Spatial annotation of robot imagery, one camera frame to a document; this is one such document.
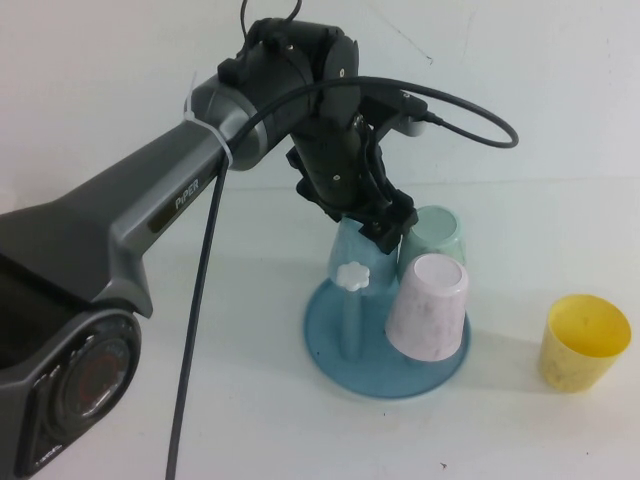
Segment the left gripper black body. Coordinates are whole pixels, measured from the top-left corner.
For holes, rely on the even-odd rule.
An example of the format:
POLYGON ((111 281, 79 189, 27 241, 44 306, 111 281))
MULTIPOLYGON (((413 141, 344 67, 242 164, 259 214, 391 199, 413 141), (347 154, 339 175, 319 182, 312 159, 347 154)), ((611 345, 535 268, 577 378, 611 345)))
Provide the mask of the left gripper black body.
POLYGON ((361 224, 359 233, 383 253, 392 252, 417 222, 413 199, 386 176, 375 131, 360 115, 341 127, 310 118, 291 133, 290 165, 302 179, 296 191, 336 222, 361 224))

